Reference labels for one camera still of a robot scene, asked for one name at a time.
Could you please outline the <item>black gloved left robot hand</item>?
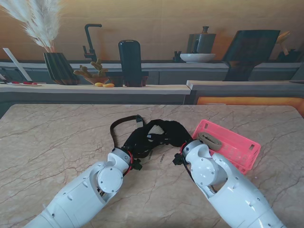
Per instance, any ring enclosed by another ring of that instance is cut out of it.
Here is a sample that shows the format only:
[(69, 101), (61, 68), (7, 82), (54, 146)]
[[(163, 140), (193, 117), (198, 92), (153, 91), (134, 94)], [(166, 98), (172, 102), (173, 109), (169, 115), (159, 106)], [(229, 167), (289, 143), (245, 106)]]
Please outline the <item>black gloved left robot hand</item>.
[(130, 152), (134, 158), (145, 158), (150, 151), (162, 144), (165, 131), (158, 125), (137, 128), (126, 140), (122, 149)]

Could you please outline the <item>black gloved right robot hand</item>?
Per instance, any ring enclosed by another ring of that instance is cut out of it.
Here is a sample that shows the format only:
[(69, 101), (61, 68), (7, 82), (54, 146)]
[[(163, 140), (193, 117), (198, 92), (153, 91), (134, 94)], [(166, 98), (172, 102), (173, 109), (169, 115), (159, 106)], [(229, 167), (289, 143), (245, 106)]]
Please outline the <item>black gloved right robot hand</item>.
[(164, 139), (161, 141), (162, 144), (170, 144), (174, 147), (181, 147), (184, 143), (188, 143), (193, 140), (184, 126), (177, 121), (156, 119), (150, 121), (147, 125), (158, 125), (165, 131)]

